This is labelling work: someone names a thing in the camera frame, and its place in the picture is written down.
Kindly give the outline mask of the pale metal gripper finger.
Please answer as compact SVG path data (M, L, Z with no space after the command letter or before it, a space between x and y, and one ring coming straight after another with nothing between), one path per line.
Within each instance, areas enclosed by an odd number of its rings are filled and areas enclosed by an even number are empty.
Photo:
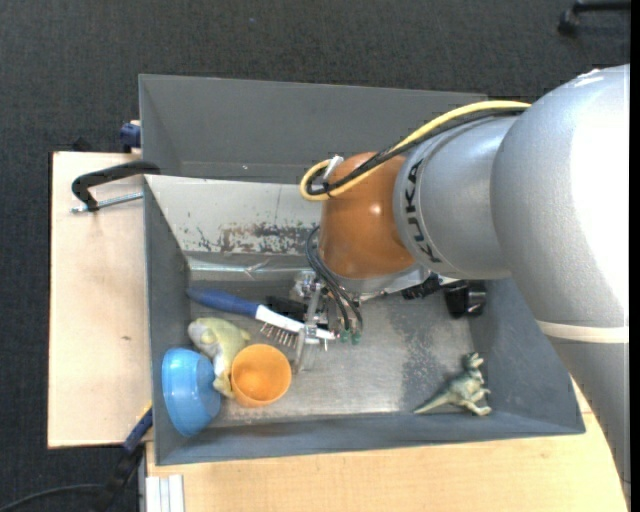
M305 369L311 370L317 355L325 350L325 345L331 340L331 332L325 329L305 330Z
M295 355L292 362L292 371L298 374L308 371L311 368L311 351L307 344L310 339L311 328L304 326L299 330L298 339L295 346Z

